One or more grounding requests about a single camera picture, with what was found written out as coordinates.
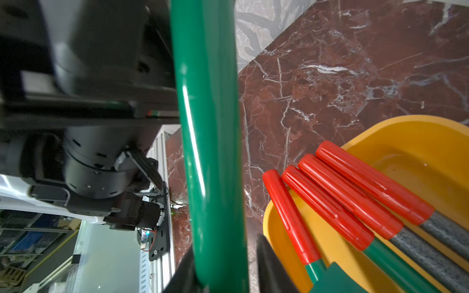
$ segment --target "red handle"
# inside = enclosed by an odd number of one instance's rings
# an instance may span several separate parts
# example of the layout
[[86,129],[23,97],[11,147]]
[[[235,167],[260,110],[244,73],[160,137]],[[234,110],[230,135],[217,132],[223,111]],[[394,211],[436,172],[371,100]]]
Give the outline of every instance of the red handle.
[[298,168],[289,166],[283,172],[282,179],[356,249],[363,251],[375,238],[370,229]]
[[323,142],[316,156],[414,225],[422,224],[435,211],[412,191],[332,142]]
[[302,264],[307,265],[320,259],[321,254],[314,239],[303,222],[303,218],[279,173],[275,170],[269,170],[264,173],[262,179]]
[[401,220],[354,186],[317,157],[307,154],[298,164],[320,187],[384,239],[394,237],[404,226]]

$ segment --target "green handle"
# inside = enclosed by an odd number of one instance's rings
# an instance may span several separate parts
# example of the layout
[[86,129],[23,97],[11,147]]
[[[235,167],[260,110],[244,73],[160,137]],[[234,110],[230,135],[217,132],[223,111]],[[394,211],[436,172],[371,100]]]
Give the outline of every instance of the green handle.
[[405,292],[440,292],[378,238],[375,238],[363,253]]
[[171,2],[195,269],[210,292],[247,292],[234,2]]
[[308,276],[311,279],[311,282],[313,282],[313,285],[318,282],[325,270],[327,270],[324,261],[322,258],[318,259],[317,261],[305,265],[306,271],[308,272]]

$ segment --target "red wire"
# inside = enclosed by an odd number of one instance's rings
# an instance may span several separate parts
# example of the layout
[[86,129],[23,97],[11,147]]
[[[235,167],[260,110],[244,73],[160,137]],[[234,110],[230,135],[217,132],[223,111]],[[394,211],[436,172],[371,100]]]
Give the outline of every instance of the red wire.
[[144,252],[149,252],[153,248],[153,244],[155,243],[156,231],[151,231],[151,230],[146,230],[146,229],[142,229],[142,231],[150,231],[152,233],[155,233],[155,237],[153,237],[153,240],[151,241],[150,248],[148,250],[142,249]]

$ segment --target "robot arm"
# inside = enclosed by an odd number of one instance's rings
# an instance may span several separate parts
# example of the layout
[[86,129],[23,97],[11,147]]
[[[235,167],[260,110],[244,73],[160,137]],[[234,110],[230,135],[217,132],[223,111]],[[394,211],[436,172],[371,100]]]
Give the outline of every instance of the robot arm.
[[165,188],[145,154],[179,115],[165,3],[0,2],[4,193],[112,229],[156,227],[162,206],[139,192]]

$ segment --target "gray wallpaper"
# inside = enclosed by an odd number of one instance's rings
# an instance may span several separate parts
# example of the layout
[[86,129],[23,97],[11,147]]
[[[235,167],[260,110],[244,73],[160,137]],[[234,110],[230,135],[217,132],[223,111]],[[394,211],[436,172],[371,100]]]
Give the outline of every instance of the gray wallpaper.
[[238,71],[262,52],[316,0],[236,0]]

